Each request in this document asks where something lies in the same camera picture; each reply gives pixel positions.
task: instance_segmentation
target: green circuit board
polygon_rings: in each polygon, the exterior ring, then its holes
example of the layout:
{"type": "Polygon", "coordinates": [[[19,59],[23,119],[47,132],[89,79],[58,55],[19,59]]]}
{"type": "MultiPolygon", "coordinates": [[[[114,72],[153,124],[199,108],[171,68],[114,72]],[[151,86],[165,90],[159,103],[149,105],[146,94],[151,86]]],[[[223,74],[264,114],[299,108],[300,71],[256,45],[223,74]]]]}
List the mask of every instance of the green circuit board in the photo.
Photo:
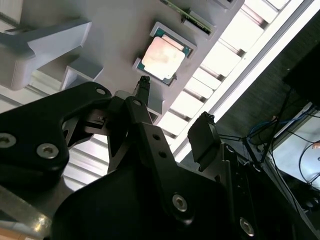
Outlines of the green circuit board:
{"type": "Polygon", "coordinates": [[[202,22],[200,22],[198,19],[196,19],[195,17],[191,16],[190,14],[188,14],[187,12],[185,12],[184,10],[182,10],[181,8],[179,8],[178,6],[174,5],[172,2],[168,1],[168,0],[160,0],[160,2],[164,3],[165,5],[167,5],[169,8],[173,9],[174,11],[176,11],[178,14],[180,14],[183,18],[185,18],[186,20],[188,20],[190,23],[192,23],[193,25],[195,25],[197,28],[201,29],[202,31],[204,31],[206,34],[210,35],[212,33],[212,30],[210,29],[210,27],[206,26],[205,24],[203,24],[202,22]]]}

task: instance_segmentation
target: silver bolt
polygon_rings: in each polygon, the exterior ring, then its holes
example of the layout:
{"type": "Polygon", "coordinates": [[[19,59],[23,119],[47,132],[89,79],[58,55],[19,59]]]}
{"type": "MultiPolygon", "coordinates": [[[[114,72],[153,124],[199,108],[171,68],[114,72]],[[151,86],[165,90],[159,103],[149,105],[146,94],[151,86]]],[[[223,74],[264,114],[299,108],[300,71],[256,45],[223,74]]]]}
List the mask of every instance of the silver bolt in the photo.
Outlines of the silver bolt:
{"type": "Polygon", "coordinates": [[[36,153],[44,159],[54,159],[58,153],[59,149],[51,143],[43,143],[37,147],[36,153]]]}
{"type": "Polygon", "coordinates": [[[133,103],[138,105],[138,106],[141,106],[141,102],[139,102],[138,100],[133,100],[133,103]]]}
{"type": "Polygon", "coordinates": [[[233,150],[233,148],[232,147],[230,147],[229,145],[227,145],[226,146],[226,149],[228,149],[229,150],[229,152],[231,152],[231,153],[234,153],[235,151],[233,150]]]}
{"type": "Polygon", "coordinates": [[[102,95],[106,94],[105,90],[100,89],[100,88],[97,88],[96,91],[97,91],[97,93],[102,94],[102,95]]]}
{"type": "Polygon", "coordinates": [[[240,217],[240,227],[249,237],[253,237],[255,235],[254,228],[243,217],[240,217]]]}
{"type": "Polygon", "coordinates": [[[1,149],[6,149],[6,148],[10,148],[13,145],[15,145],[17,142],[17,139],[9,134],[9,133],[5,133],[5,132],[1,132],[0,133],[0,148],[1,149]]]}
{"type": "Polygon", "coordinates": [[[187,201],[179,194],[173,196],[172,203],[180,212],[185,212],[188,209],[187,201]]]}

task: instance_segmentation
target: cable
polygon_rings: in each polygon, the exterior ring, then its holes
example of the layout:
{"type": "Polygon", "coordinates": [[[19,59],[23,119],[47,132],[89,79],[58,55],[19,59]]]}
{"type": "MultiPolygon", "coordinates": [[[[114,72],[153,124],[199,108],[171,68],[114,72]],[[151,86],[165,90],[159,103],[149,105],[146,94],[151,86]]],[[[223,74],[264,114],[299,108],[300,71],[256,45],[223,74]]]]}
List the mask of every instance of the cable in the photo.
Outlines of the cable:
{"type": "Polygon", "coordinates": [[[266,145],[266,148],[265,148],[265,151],[264,151],[264,153],[263,153],[263,155],[262,155],[262,157],[261,157],[261,161],[260,161],[261,163],[263,163],[263,162],[265,161],[265,159],[266,159],[266,157],[267,157],[267,154],[268,154],[268,151],[269,151],[270,147],[272,147],[272,143],[273,143],[273,141],[274,141],[274,137],[275,137],[275,135],[276,135],[276,133],[277,133],[278,125],[279,125],[279,123],[280,123],[280,119],[281,119],[281,117],[282,117],[282,114],[283,114],[284,111],[285,111],[285,108],[286,108],[286,105],[287,105],[287,103],[288,103],[288,100],[289,100],[291,91],[292,91],[292,88],[291,88],[291,89],[288,91],[288,93],[286,94],[286,97],[285,97],[285,99],[284,99],[284,101],[283,101],[281,110],[280,110],[279,114],[277,115],[277,120],[276,120],[275,125],[274,125],[274,127],[273,127],[273,129],[272,129],[272,133],[271,133],[271,135],[270,135],[270,140],[268,141],[268,143],[267,143],[267,145],[266,145]]]}
{"type": "Polygon", "coordinates": [[[308,145],[308,146],[302,151],[302,153],[301,153],[301,155],[300,155],[300,158],[299,158],[299,164],[298,164],[298,166],[299,166],[299,172],[300,172],[302,178],[305,180],[306,183],[308,183],[308,180],[305,178],[305,176],[304,176],[303,173],[302,173],[302,170],[301,170],[301,161],[302,161],[302,158],[303,158],[304,154],[306,153],[306,151],[307,151],[313,144],[316,144],[316,143],[320,143],[320,140],[319,140],[319,141],[316,141],[316,142],[313,142],[313,143],[311,143],[310,145],[308,145]]]}
{"type": "Polygon", "coordinates": [[[317,118],[317,119],[320,119],[320,116],[316,116],[316,115],[312,115],[312,114],[307,114],[308,116],[311,116],[311,117],[314,117],[314,118],[317,118]]]}
{"type": "Polygon", "coordinates": [[[298,134],[296,134],[296,133],[294,133],[294,132],[292,132],[292,131],[286,130],[286,132],[291,133],[291,134],[297,136],[298,138],[300,138],[300,139],[302,139],[302,140],[305,140],[305,141],[308,142],[308,143],[315,144],[314,141],[307,140],[307,139],[303,138],[302,136],[299,136],[298,134]]]}
{"type": "Polygon", "coordinates": [[[313,183],[315,180],[317,180],[318,177],[320,177],[320,172],[319,172],[315,177],[313,177],[313,179],[310,180],[307,184],[309,184],[309,185],[312,187],[312,183],[313,183]]]}
{"type": "Polygon", "coordinates": [[[285,180],[283,180],[282,176],[280,175],[280,172],[279,172],[279,169],[278,169],[278,166],[276,164],[276,160],[274,158],[274,143],[273,143],[273,138],[272,138],[272,142],[271,142],[271,152],[269,151],[271,157],[272,157],[272,160],[273,160],[273,164],[274,164],[274,168],[275,168],[275,171],[276,173],[278,174],[278,177],[280,178],[281,182],[283,183],[283,185],[285,186],[285,188],[288,190],[292,200],[293,200],[293,203],[294,203],[294,206],[295,206],[295,209],[297,211],[297,213],[299,214],[299,216],[301,217],[300,215],[300,211],[299,211],[299,208],[298,208],[298,205],[296,203],[296,199],[295,199],[295,196],[293,195],[293,193],[291,192],[290,188],[287,186],[285,180]]]}

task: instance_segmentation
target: hole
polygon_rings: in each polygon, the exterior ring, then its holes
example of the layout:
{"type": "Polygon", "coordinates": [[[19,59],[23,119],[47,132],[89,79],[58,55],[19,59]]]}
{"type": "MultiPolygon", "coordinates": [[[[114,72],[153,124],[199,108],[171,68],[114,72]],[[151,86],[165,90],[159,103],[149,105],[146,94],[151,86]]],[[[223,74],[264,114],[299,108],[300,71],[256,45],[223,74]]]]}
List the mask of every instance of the hole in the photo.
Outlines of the hole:
{"type": "Polygon", "coordinates": [[[8,144],[10,142],[9,138],[6,136],[0,137],[0,143],[8,144]]]}
{"type": "Polygon", "coordinates": [[[221,183],[221,176],[220,175],[215,176],[214,179],[216,180],[217,183],[221,183]]]}
{"type": "Polygon", "coordinates": [[[43,152],[52,154],[54,152],[54,150],[52,149],[52,147],[47,146],[47,147],[43,148],[43,152]]]}
{"type": "Polygon", "coordinates": [[[133,103],[138,105],[138,106],[141,106],[141,102],[139,102],[138,100],[133,100],[133,103]]]}
{"type": "Polygon", "coordinates": [[[157,140],[157,141],[160,140],[160,137],[159,137],[157,134],[153,134],[152,136],[153,136],[153,138],[154,138],[155,140],[157,140]]]}
{"type": "Polygon", "coordinates": [[[184,201],[181,198],[176,199],[176,203],[182,208],[184,206],[184,201]]]}
{"type": "Polygon", "coordinates": [[[162,157],[164,159],[167,157],[167,154],[165,152],[163,152],[163,151],[160,151],[159,155],[160,155],[160,157],[162,157]]]}
{"type": "Polygon", "coordinates": [[[96,89],[96,92],[99,93],[99,94],[102,94],[102,95],[105,95],[105,94],[106,94],[105,90],[100,89],[100,88],[97,88],[97,89],[96,89]]]}

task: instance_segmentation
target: blue cable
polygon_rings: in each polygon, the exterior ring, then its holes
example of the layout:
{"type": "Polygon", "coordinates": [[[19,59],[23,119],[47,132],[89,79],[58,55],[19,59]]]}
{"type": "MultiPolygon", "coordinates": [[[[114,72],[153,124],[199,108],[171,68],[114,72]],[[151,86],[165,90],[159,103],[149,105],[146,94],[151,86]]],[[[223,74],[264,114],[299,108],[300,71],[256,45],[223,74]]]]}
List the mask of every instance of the blue cable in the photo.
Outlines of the blue cable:
{"type": "MultiPolygon", "coordinates": [[[[297,118],[293,118],[293,119],[290,119],[290,120],[285,120],[285,121],[281,121],[279,122],[279,124],[287,124],[287,123],[290,123],[290,122],[295,122],[295,121],[298,121],[300,119],[302,119],[306,114],[307,114],[308,111],[305,111],[301,114],[301,116],[297,117],[297,118]]],[[[259,128],[260,126],[264,126],[264,125],[267,125],[267,124],[270,124],[272,123],[272,121],[263,121],[263,122],[260,122],[258,123],[257,125],[255,125],[253,128],[251,128],[250,130],[250,133],[248,134],[251,135],[257,128],[259,128]]]]}

